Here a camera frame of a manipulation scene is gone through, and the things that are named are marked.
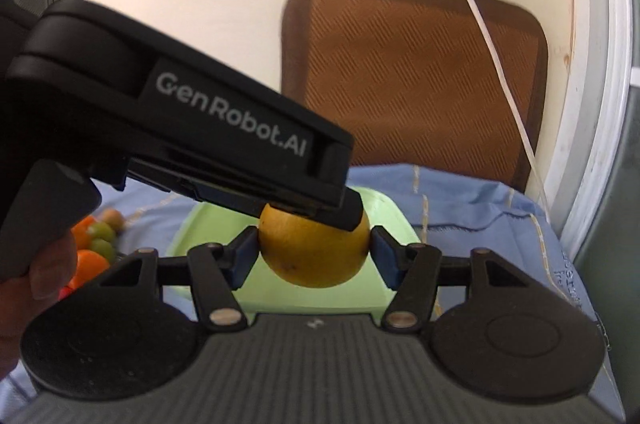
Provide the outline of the person left hand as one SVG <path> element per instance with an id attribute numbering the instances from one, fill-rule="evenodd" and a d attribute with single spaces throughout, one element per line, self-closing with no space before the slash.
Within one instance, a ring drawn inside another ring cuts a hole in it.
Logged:
<path id="1" fill-rule="evenodd" d="M 17 366 L 20 341 L 29 323 L 58 301 L 58 293 L 70 282 L 76 267 L 76 244 L 68 232 L 37 253 L 25 277 L 1 283 L 1 378 Z"/>

